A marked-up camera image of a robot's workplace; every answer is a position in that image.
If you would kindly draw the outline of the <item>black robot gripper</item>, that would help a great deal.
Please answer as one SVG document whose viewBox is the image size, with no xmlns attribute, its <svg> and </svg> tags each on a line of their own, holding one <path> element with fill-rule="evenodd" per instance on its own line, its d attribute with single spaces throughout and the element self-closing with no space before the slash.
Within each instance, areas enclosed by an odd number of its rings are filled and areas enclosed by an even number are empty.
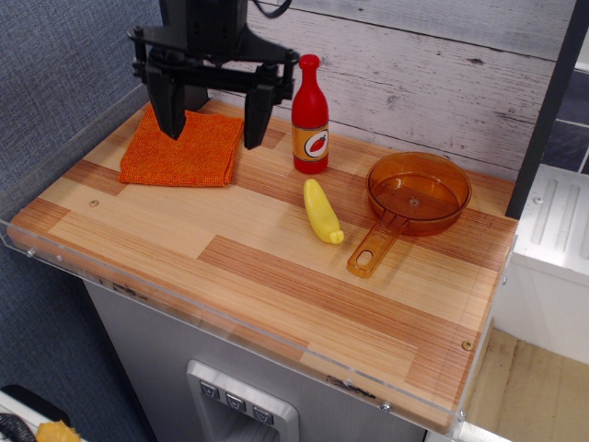
<svg viewBox="0 0 589 442">
<path fill-rule="evenodd" d="M 247 1 L 162 1 L 160 9 L 161 26 L 128 32 L 160 130 L 180 137 L 186 86 L 247 92 L 244 145 L 260 146 L 275 102 L 293 96 L 298 53 L 250 30 Z"/>
</svg>

